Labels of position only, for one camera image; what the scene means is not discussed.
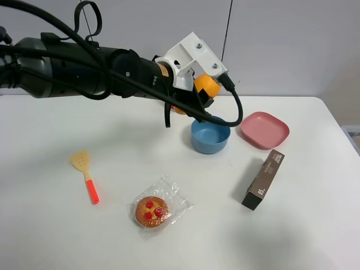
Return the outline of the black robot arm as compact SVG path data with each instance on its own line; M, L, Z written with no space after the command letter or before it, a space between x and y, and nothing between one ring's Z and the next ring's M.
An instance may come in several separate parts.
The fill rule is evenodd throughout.
M12 46L12 39L1 29L1 88L21 88L35 98L85 96L97 100L106 92L106 81L97 63L76 43L64 42L53 33L41 38L24 38ZM139 57L133 50L99 47L92 42L112 74L135 81L136 86L114 78L111 93L122 98L156 99L164 95L196 111L193 117L209 118L205 108L213 98L201 87L190 91L173 87L174 73L167 64Z

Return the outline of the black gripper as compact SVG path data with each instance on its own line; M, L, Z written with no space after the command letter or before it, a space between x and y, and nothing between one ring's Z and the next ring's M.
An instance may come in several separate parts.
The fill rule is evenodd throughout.
M155 61L150 61L142 57L138 57L138 59L140 66L137 82L151 88L157 93L175 99L173 97L175 90L180 88L173 86L174 74L171 67L167 64L158 64ZM205 108L209 107L213 102L213 98L210 97L204 89L198 90L196 86L193 85L192 108L194 110L201 115L205 115Z

